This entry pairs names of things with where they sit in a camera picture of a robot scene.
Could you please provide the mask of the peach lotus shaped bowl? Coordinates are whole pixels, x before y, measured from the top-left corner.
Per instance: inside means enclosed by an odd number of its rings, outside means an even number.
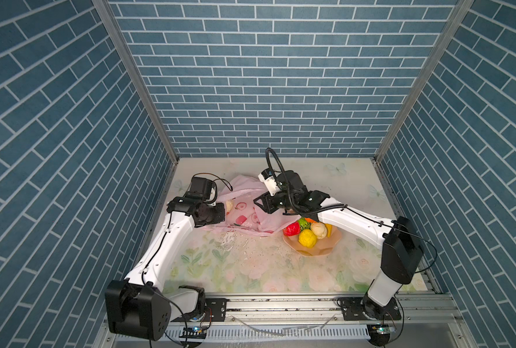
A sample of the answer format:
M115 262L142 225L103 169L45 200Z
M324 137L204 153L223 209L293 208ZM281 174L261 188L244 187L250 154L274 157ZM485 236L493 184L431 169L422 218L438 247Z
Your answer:
M283 239L294 251L304 256L328 255L342 239L336 227L301 217L283 230Z

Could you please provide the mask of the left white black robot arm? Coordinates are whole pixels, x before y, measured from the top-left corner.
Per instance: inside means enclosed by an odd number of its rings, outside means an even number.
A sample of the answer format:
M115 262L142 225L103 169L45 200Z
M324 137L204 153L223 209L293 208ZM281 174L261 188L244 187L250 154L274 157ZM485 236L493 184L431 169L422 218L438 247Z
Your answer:
M123 280L111 281L105 291L109 330L149 341L158 341L174 320L187 324L206 314L201 287L180 286L163 295L175 255L196 228L222 223L223 203L176 197L167 205L165 221L140 261Z

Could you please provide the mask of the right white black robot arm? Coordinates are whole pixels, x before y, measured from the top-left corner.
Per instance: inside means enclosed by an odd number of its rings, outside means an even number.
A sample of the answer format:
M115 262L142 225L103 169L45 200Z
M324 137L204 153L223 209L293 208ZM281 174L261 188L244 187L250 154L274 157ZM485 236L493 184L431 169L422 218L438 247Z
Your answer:
M380 271L361 301L368 318L381 319L395 294L410 284L424 254L422 238L410 231L404 217L388 220L354 210L322 191L310 191L294 171L276 174L266 169L259 174L267 193L254 200L265 213L283 209L342 229L381 250Z

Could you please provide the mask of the red fake bell pepper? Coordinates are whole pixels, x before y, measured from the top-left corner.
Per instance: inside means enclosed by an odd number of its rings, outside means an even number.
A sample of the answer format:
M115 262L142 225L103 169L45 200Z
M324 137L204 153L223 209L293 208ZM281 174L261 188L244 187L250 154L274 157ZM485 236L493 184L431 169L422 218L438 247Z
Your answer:
M299 222L294 222L290 225L288 225L287 227L285 227L285 229L283 230L283 235L284 236L297 236L299 235L301 232L301 226L299 224Z

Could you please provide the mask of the pink plastic bag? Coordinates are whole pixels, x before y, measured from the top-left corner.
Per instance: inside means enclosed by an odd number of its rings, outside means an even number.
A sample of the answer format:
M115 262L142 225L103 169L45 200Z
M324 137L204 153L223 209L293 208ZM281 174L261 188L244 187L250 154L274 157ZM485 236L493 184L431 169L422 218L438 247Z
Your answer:
M218 232L239 232L252 236L269 236L281 232L288 225L297 222L299 215L283 215L284 210L267 214L255 205L253 200L264 194L267 189L257 178L238 175L230 181L233 190L224 188L218 195L216 203L225 204L232 200L234 207L226 213L225 220L212 229Z

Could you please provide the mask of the green fake fruit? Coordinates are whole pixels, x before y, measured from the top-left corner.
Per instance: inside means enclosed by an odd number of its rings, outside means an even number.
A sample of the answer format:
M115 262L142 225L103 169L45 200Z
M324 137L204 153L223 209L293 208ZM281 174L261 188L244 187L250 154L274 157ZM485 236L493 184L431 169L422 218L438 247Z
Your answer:
M297 221L297 223L298 223L298 224L299 224L299 226L300 226L300 231L310 229L310 225L311 225L311 223L310 223L307 219L305 219L305 218L303 218L303 217L301 217L301 218Z

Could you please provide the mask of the yellow fake lemon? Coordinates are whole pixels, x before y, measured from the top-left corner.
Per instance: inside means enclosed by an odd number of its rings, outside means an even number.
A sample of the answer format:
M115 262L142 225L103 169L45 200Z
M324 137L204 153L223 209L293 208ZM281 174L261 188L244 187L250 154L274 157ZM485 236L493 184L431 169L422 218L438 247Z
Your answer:
M303 230L298 236L298 242L300 245L306 248L313 248L317 244L317 238L310 229Z

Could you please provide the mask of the cream fake pear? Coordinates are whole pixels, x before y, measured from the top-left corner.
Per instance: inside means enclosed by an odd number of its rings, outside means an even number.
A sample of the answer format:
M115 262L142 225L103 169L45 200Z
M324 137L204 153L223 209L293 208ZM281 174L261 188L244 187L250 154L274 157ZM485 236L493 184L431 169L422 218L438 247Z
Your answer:
M227 214L230 213L231 210L233 210L233 207L234 207L234 204L233 204L232 200L228 200L225 202L225 211Z

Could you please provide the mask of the cream fake garlic bulb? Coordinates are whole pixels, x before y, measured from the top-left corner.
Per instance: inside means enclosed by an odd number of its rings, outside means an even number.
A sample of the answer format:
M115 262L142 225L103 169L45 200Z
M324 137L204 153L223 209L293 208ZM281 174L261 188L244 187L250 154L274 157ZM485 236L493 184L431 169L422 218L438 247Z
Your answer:
M310 230L314 233L317 239L324 239L329 234L329 230L324 223L312 223Z

